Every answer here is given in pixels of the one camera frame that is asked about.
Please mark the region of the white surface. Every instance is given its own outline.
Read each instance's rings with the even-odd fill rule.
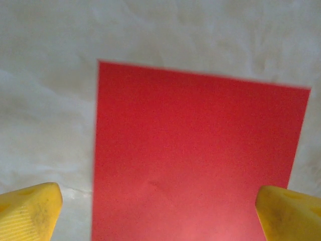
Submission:
[[[60,184],[90,240],[96,59],[312,86],[289,188],[321,196],[319,0],[1,0],[0,192]]]

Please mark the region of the yellow plastic corner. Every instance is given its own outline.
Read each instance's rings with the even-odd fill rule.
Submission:
[[[57,183],[0,195],[1,241],[49,241],[62,207]]]
[[[320,198],[262,186],[255,206],[268,241],[321,240]]]

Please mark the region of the red card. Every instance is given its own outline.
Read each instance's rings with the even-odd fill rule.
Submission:
[[[100,63],[92,240],[265,240],[308,89]]]

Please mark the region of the yellow plastic object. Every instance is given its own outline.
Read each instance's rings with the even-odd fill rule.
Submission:
[[[57,183],[0,195],[0,241],[49,241],[61,207]]]
[[[268,241],[321,240],[320,198],[262,186],[255,206]]]

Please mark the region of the red paper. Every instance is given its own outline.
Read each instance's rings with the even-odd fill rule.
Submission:
[[[92,240],[265,240],[308,89],[100,63]]]

